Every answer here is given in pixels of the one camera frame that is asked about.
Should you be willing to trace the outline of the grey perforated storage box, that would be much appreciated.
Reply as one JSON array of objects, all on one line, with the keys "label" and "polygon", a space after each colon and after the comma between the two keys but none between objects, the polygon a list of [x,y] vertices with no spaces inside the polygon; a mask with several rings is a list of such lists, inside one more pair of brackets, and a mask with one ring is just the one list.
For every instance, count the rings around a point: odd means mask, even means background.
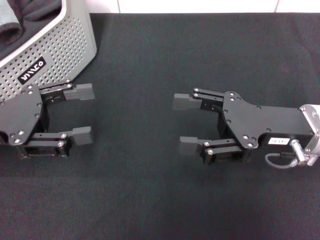
[{"label": "grey perforated storage box", "polygon": [[96,53],[87,0],[61,0],[57,17],[0,60],[0,101],[28,85],[70,84]]}]

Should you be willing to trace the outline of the black cloth box lining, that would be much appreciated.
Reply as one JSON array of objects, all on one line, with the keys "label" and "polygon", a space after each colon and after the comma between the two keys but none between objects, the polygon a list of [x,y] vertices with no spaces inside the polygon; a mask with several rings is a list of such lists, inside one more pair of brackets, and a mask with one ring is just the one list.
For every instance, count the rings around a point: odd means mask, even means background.
[{"label": "black cloth box lining", "polygon": [[62,0],[15,0],[15,2],[19,7],[24,32],[12,43],[0,43],[0,61],[54,20],[62,9]]}]

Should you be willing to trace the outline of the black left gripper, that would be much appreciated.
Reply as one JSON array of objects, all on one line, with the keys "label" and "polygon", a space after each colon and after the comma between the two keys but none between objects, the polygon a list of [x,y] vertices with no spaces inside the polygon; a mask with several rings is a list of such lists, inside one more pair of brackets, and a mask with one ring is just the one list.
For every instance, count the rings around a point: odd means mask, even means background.
[{"label": "black left gripper", "polygon": [[0,102],[0,145],[18,146],[21,159],[67,157],[73,145],[94,142],[90,126],[70,131],[44,133],[49,128],[49,115],[43,103],[68,100],[93,100],[91,83],[73,84],[70,79],[38,87],[29,84],[15,97]]}]

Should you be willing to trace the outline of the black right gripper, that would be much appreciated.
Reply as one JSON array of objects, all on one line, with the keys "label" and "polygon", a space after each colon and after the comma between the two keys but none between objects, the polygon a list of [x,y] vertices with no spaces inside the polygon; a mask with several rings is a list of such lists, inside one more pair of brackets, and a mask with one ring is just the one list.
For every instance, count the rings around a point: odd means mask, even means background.
[{"label": "black right gripper", "polygon": [[290,150],[291,140],[298,140],[304,148],[313,137],[310,125],[298,108],[251,104],[234,91],[223,94],[195,87],[192,95],[175,93],[172,108],[223,111],[226,124],[237,141],[233,138],[179,138],[179,153],[198,154],[205,165],[249,163],[252,155],[246,149]]}]

